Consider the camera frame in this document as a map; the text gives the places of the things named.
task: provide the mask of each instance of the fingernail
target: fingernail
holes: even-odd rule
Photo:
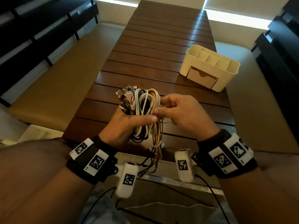
[[[152,120],[152,122],[156,122],[156,121],[158,121],[158,118],[157,118],[156,116],[153,116],[153,117],[151,118],[151,120]]]

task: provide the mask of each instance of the desk organizer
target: desk organizer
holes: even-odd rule
[[[209,89],[221,92],[238,73],[240,63],[200,45],[186,52],[180,73]]]

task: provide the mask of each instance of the wooden table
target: wooden table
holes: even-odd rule
[[[214,92],[179,73],[193,44],[216,51],[205,11],[142,0],[62,138],[81,142],[99,134],[118,108],[115,92],[128,84],[160,95],[192,95],[220,128],[236,132],[226,91]],[[198,150],[192,135],[172,123],[164,124],[163,142],[167,161],[178,149]],[[119,151],[147,156],[149,147],[149,140],[130,141]]]

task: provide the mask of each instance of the white sensor device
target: white sensor device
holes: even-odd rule
[[[193,183],[196,173],[196,163],[191,159],[193,152],[191,149],[181,149],[174,153],[176,167],[180,181]]]
[[[119,198],[129,198],[132,195],[139,168],[136,163],[127,161],[122,165],[116,164],[115,166],[118,168],[115,175],[119,177],[115,194]]]

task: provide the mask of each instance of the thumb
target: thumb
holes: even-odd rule
[[[154,110],[154,115],[161,118],[171,118],[174,119],[174,111],[176,107],[166,108],[166,107],[157,107]]]
[[[158,121],[156,116],[149,115],[141,115],[141,116],[131,116],[130,117],[130,125],[131,127],[140,127],[140,126],[148,126],[154,124]]]

